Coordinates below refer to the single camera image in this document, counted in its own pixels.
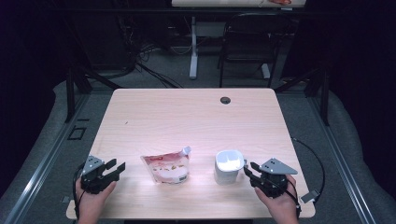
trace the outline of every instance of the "electrical cord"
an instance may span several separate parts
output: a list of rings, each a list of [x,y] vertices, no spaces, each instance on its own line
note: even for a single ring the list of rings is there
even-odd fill
[[[190,35],[191,35],[191,34],[192,34],[192,31],[191,31],[191,28],[190,28],[189,23],[187,22],[186,17],[183,17],[183,19],[184,19],[184,22],[186,22],[186,25],[187,25],[187,27],[189,28]],[[183,51],[183,52],[178,52],[177,50],[175,50],[175,48],[176,48],[176,47],[172,47],[172,46],[170,47],[170,49],[171,49],[175,54],[182,55],[182,54],[188,53],[188,52],[191,50],[192,44],[190,44],[190,45],[188,46],[188,49],[185,50],[185,51]]]
[[[141,62],[148,62],[149,61],[149,55],[152,51],[154,51],[154,45],[152,44],[147,44],[145,47],[142,47],[140,50],[138,56],[139,61]]]
[[[122,71],[120,71],[120,72],[117,73],[117,74],[112,74],[112,75],[101,75],[101,77],[104,77],[104,78],[106,78],[106,79],[112,79],[112,78],[116,78],[116,77],[124,77],[124,76],[126,76],[126,75],[132,73],[133,71],[134,71],[134,67],[132,66],[132,67],[128,67],[128,68],[123,69]]]
[[[172,78],[170,78],[166,75],[154,72],[151,69],[147,68],[142,63],[136,63],[136,65],[139,65],[143,70],[148,72],[150,75],[158,78],[161,81],[161,83],[165,86],[165,88],[167,88],[168,86],[170,86],[171,88],[183,88],[179,83],[174,81]]]
[[[265,179],[265,181],[268,181],[270,184],[274,185],[278,189],[281,189],[284,193],[287,193],[294,200],[294,203],[296,204],[296,215],[297,215],[297,219],[298,219],[300,217],[300,213],[301,213],[301,206],[300,206],[300,203],[298,202],[298,194],[297,194],[296,187],[288,180],[288,182],[293,186],[294,192],[296,192],[296,196],[294,197],[294,195],[292,195],[288,190],[282,189],[278,184],[274,183],[272,180]]]
[[[317,153],[314,151],[314,149],[312,149],[309,145],[307,145],[306,143],[300,141],[299,139],[297,139],[297,138],[295,138],[295,137],[292,137],[291,140],[293,140],[293,141],[295,141],[295,142],[298,142],[298,143],[300,143],[301,145],[303,145],[304,147],[308,148],[308,149],[312,152],[312,154],[314,154],[314,156],[317,158],[317,160],[318,160],[318,162],[319,162],[319,164],[320,164],[320,168],[321,168],[321,171],[322,171],[322,184],[321,184],[321,187],[320,187],[318,196],[314,199],[314,204],[315,204],[315,203],[318,202],[318,200],[319,200],[319,198],[320,198],[320,196],[321,196],[321,194],[322,194],[322,192],[323,192],[323,189],[324,189],[324,186],[325,186],[325,181],[326,181],[326,174],[325,174],[325,171],[324,171],[323,163],[322,163],[322,161],[320,160],[318,154],[317,154]]]
[[[84,195],[84,192],[81,194],[79,197],[79,200],[77,200],[77,194],[76,194],[76,182],[77,182],[77,176],[80,170],[84,168],[85,162],[83,162],[75,171],[74,176],[73,176],[73,200],[75,201],[75,211],[76,211],[76,217],[77,220],[79,219],[79,202],[81,201],[82,195]]]

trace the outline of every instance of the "white table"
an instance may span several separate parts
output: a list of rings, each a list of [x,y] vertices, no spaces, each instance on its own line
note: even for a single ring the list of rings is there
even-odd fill
[[[229,97],[227,105],[221,97]],[[192,149],[190,174],[179,185],[156,184],[142,155]],[[270,214],[249,179],[220,186],[214,179],[215,156],[238,149],[248,162],[275,157],[297,170],[297,192],[308,192],[275,93],[270,89],[129,89],[116,90],[93,142],[91,154],[104,161],[126,162],[102,218],[238,219]],[[74,202],[67,216],[76,218]],[[312,203],[301,217],[312,217]]]
[[[281,6],[280,4],[272,3],[268,0],[172,0],[172,7],[281,7],[285,10],[293,9],[294,7],[304,7],[305,0],[291,0],[291,4]],[[197,36],[222,36],[224,24],[221,22],[208,22],[195,21],[195,17],[191,20],[191,64],[190,64],[190,79],[197,78],[198,68],[198,51],[197,51]],[[267,64],[262,67],[264,78],[269,77],[269,70]]]

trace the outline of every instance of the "white cup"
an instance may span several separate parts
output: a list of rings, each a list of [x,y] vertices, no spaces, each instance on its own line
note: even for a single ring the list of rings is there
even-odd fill
[[[235,182],[239,170],[244,166],[244,157],[238,150],[224,150],[216,155],[215,180],[219,185]]]

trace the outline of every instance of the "small black object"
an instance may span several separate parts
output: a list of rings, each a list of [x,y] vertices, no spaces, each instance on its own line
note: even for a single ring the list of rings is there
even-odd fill
[[[121,164],[110,174],[103,175],[104,170],[109,170],[117,164],[117,160],[113,159],[105,164],[104,161],[89,156],[85,162],[81,176],[81,188],[91,194],[98,194],[110,185],[113,181],[120,180],[120,173],[125,170],[125,163]]]
[[[223,97],[220,98],[220,101],[221,101],[222,104],[227,105],[227,104],[229,104],[231,102],[231,99],[229,97],[227,97],[227,96],[223,96]]]
[[[303,197],[301,197],[301,201],[303,201],[303,203],[314,202],[315,199],[319,196],[319,194],[320,193],[314,189],[311,192],[305,194]]]

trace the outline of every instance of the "desk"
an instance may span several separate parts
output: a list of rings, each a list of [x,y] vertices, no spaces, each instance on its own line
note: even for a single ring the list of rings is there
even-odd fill
[[[221,97],[229,97],[227,105]],[[140,160],[190,146],[190,174],[179,185],[155,184]],[[248,162],[275,157],[298,171],[299,195],[308,192],[274,91],[270,89],[119,89],[109,102],[91,154],[126,162],[102,218],[217,219],[263,218],[270,214],[248,177],[220,186],[215,156],[238,149]],[[75,218],[74,202],[67,216]],[[312,203],[301,217],[312,217]]]
[[[292,9],[293,7],[304,7],[305,0],[291,0],[291,3],[285,6],[280,4],[272,3],[268,0],[172,0],[172,7],[281,7],[282,9]],[[220,27],[214,33],[207,34],[204,36],[219,37],[222,36],[224,29],[224,24],[217,23],[215,27]],[[197,27],[200,24],[195,21],[195,17],[191,20],[191,64],[190,64],[190,79],[197,78],[197,67],[198,67],[198,52],[197,52],[197,42],[196,37],[199,36],[197,32]],[[267,64],[262,67],[262,73],[264,78],[269,77],[269,71]]]

